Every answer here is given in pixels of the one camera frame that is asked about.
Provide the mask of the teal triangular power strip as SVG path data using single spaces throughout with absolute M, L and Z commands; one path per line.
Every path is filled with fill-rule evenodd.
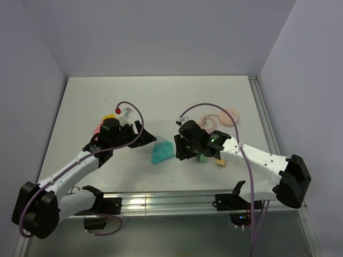
M 163 137 L 157 136 L 152 151 L 151 163 L 156 165 L 174 156 L 173 143 Z

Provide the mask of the green plug adapter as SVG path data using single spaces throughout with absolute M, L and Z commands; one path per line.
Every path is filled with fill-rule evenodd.
M 196 158 L 197 162 L 199 163 L 207 163 L 208 158 L 204 156 L 203 154 L 199 154 Z

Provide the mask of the yellow cube power socket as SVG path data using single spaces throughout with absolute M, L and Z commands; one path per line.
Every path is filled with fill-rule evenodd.
M 106 119 L 109 119 L 109 118 L 116 118 L 116 116 L 114 114 L 109 114 L 109 115 L 106 115 L 102 118 L 102 120 L 106 120 Z

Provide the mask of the pink round power strip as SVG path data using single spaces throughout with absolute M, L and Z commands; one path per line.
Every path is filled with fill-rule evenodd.
M 207 133 L 211 133 L 218 128 L 218 125 L 224 127 L 234 127 L 238 123 L 239 115 L 233 109 L 226 109 L 217 114 L 205 114 L 198 120 L 198 125 Z

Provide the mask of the pink triangular power strip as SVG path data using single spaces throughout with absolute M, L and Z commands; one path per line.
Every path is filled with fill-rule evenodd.
M 100 122 L 100 123 L 98 124 L 98 126 L 94 129 L 93 135 L 96 135 L 97 133 L 100 132 L 100 127 L 101 127 L 101 125 L 102 125 L 102 122 Z

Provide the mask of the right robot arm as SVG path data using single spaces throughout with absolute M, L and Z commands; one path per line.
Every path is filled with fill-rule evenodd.
M 256 172 L 265 179 L 247 184 L 239 181 L 229 200 L 236 208 L 245 208 L 251 202 L 278 200 L 281 204 L 299 209 L 311 183 L 311 176 L 302 157 L 274 155 L 255 147 L 238 142 L 221 131 L 207 133 L 195 121 L 189 120 L 179 125 L 174 136 L 176 157 L 179 160 L 190 159 L 202 154 L 216 160 L 234 162 L 246 166 L 250 172 Z

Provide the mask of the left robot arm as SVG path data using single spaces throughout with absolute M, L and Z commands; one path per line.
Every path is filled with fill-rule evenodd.
M 12 222 L 18 225 L 20 235 L 44 239 L 61 221 L 74 214 L 104 215 L 105 200 L 101 190 L 93 186 L 84 186 L 76 194 L 69 194 L 69 190 L 101 168 L 115 150 L 137 148 L 155 141 L 156 137 L 138 120 L 121 125 L 116 118 L 105 119 L 98 133 L 66 167 L 36 184 L 27 182 L 21 187 L 12 214 Z

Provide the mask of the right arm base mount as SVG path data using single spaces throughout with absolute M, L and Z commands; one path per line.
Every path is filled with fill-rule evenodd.
M 250 203 L 232 193 L 216 194 L 212 206 L 217 211 L 238 211 L 230 213 L 230 221 L 234 227 L 242 229 L 251 225 L 251 206 Z

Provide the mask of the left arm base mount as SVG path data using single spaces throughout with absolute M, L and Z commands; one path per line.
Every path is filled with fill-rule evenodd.
M 118 227 L 113 233 L 119 231 L 123 225 L 123 221 L 117 215 L 121 212 L 122 198 L 103 198 L 96 203 L 94 207 L 82 212 L 85 216 L 98 216 L 98 217 L 85 217 L 83 221 L 84 229 L 87 231 L 103 230 L 106 225 L 109 225 L 110 219 L 117 220 Z

